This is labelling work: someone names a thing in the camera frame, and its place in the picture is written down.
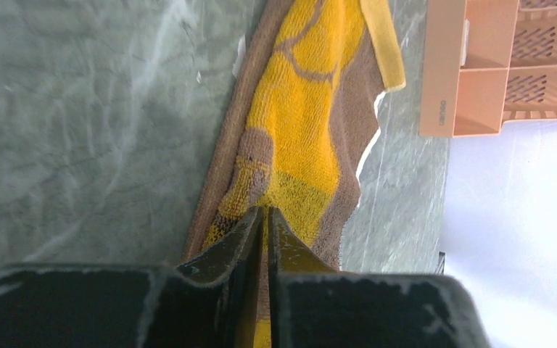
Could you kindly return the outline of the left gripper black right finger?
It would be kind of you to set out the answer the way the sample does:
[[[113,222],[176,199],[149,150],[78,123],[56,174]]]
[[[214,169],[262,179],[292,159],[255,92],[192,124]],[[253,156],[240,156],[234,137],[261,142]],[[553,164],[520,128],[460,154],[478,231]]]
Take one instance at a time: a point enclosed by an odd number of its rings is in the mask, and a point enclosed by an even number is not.
[[[469,293],[435,274],[329,267],[268,210],[274,347],[488,347]]]

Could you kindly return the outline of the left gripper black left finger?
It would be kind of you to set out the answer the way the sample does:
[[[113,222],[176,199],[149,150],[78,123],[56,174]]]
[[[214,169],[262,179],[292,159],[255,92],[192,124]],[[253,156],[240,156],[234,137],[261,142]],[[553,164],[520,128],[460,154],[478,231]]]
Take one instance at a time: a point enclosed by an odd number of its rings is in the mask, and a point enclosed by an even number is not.
[[[251,347],[263,214],[174,268],[0,270],[0,347]]]

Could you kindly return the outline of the brown yellow towel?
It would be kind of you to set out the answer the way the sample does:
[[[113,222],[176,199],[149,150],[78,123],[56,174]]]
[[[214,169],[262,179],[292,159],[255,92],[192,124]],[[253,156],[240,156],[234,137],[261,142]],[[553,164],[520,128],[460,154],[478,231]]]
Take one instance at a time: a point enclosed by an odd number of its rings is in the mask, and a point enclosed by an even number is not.
[[[405,86],[386,1],[268,1],[247,50],[185,257],[252,207],[279,209],[333,269],[379,136],[376,102]]]

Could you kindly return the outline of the orange file organizer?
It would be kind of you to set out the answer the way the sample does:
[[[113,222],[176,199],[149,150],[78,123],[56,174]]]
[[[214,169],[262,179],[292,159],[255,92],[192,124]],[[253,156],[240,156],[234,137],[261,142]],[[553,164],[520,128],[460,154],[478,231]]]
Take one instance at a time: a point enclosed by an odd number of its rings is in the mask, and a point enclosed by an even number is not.
[[[421,136],[557,120],[557,1],[430,1]]]

